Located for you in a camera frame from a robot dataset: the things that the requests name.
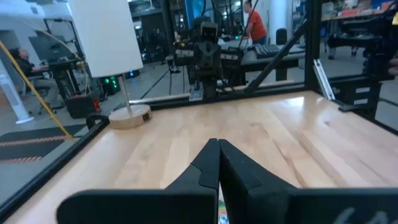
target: orange shirt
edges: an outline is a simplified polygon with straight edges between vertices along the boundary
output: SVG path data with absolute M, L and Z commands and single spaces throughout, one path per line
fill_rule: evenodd
M 261 16 L 258 12 L 253 12 L 249 23 L 253 23 L 253 28 L 250 33 L 252 40 L 259 40 L 267 35 L 266 28 L 264 27 Z

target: warning tape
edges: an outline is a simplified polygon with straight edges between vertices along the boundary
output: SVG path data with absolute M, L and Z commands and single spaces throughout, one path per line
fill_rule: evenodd
M 26 139 L 26 140 L 18 140 L 18 141 L 10 141 L 10 142 L 0 142 L 0 147 L 4 146 L 18 146 L 22 144 L 32 144 L 32 143 L 41 143 L 41 142 L 49 142 L 49 141 L 59 141 L 59 140 L 67 140 L 66 136 L 54 136 L 54 137 L 46 137 L 46 138 L 38 138 L 38 139 Z
M 0 164 L 19 164 L 19 163 L 24 163 L 24 162 L 39 161 L 41 159 L 42 159 L 41 156 L 25 157 L 25 158 L 18 158 L 18 159 L 6 159 L 6 160 L 0 160 Z

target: wooden plank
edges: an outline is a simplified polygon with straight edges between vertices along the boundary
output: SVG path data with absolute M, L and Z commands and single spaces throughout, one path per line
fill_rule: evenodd
M 109 127 L 6 223 L 56 223 L 84 189 L 169 185 L 209 138 L 225 138 L 296 187 L 396 187 L 398 138 L 313 92 L 155 111 L 132 130 Z

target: white lampshade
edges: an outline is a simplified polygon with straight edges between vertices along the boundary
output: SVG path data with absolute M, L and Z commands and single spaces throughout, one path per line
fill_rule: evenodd
M 142 68 L 126 0 L 70 0 L 69 4 L 93 77 Z

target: lamp base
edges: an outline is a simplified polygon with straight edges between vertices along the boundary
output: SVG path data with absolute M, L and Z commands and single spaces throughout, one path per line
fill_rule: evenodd
M 109 115 L 109 125 L 113 129 L 136 128 L 152 118 L 152 111 L 148 105 L 130 105 L 131 114 L 127 107 L 113 111 Z

